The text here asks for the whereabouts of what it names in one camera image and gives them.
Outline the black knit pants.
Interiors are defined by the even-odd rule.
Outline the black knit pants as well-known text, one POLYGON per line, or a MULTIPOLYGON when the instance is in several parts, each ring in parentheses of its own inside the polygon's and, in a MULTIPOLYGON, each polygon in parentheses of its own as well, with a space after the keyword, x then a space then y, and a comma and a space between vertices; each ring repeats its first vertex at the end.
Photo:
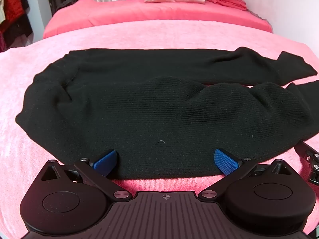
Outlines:
POLYGON ((271 159, 318 133, 317 75, 249 48, 71 51, 35 75, 16 123, 64 164, 117 151, 115 179, 210 176, 214 151, 271 159))

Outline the far pink bed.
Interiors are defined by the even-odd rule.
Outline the far pink bed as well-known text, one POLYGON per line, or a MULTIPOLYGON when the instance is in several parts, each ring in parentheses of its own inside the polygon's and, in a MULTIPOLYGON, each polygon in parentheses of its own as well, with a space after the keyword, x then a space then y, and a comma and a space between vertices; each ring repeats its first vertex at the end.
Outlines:
POLYGON ((215 21, 273 32, 267 20, 249 11, 206 1, 204 4, 145 0, 97 2, 79 0, 59 9, 44 29, 43 38, 93 26, 151 20, 215 21))

